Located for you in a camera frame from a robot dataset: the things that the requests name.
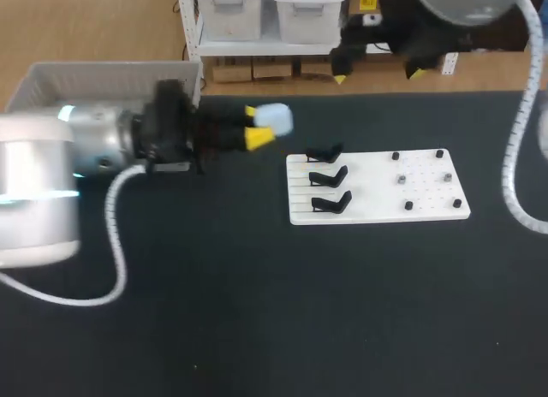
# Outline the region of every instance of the white pegboard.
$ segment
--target white pegboard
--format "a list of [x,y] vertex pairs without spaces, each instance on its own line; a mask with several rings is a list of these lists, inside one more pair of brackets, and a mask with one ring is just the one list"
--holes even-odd
[[[343,153],[332,164],[307,162],[306,155],[286,159],[289,216],[295,225],[386,222],[426,222],[467,219],[470,207],[449,152],[438,149],[373,153]],[[337,188],[311,186],[308,175],[334,176],[342,166],[348,174]],[[445,176],[450,174],[450,181]],[[338,201],[350,191],[352,200],[340,215],[313,211],[314,197]],[[459,208],[454,207],[461,200]],[[406,210],[407,202],[413,209]]]
[[444,66],[442,67],[442,74],[451,75],[455,73],[456,61],[459,59],[459,54],[451,52],[445,55]]

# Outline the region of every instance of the black peg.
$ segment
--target black peg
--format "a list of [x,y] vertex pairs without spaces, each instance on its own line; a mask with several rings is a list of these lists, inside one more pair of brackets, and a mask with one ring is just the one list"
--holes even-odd
[[307,162],[310,162],[310,159],[316,160],[318,162],[324,163],[334,163],[339,156],[343,153],[343,144],[339,143],[334,145],[329,150],[321,149],[307,149],[305,154],[307,155]]
[[352,200],[352,193],[348,190],[343,194],[341,199],[338,202],[332,202],[324,198],[312,198],[312,207],[313,211],[322,211],[326,213],[335,213],[340,215]]
[[348,174],[348,166],[342,166],[336,175],[328,176],[318,172],[310,172],[308,174],[308,180],[310,180],[310,186],[327,186],[327,187],[339,187],[344,178]]

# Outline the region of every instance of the metal shelf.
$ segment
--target metal shelf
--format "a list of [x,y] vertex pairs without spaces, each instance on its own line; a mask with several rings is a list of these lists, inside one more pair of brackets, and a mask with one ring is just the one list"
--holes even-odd
[[[187,40],[188,57],[191,61],[200,61],[202,56],[298,56],[328,55],[338,46],[332,44],[286,44],[280,38],[277,11],[275,5],[266,5],[263,19],[263,36],[250,42],[217,42],[211,41],[204,33],[204,23],[194,17],[194,0],[179,0],[182,26]],[[369,44],[367,53],[390,53],[387,44]],[[444,74],[453,74],[456,65],[456,54],[449,54],[445,63],[451,63],[450,70]]]

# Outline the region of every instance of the yellow label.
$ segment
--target yellow label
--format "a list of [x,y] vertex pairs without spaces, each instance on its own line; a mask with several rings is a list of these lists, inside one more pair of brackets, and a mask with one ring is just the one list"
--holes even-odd
[[360,10],[375,10],[377,0],[360,0]]

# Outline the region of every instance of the hole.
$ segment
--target hole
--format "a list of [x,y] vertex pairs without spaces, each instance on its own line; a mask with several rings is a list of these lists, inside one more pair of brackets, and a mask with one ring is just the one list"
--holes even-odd
[[110,166],[112,166],[112,162],[106,157],[102,157],[99,159],[98,165],[100,169],[108,169]]

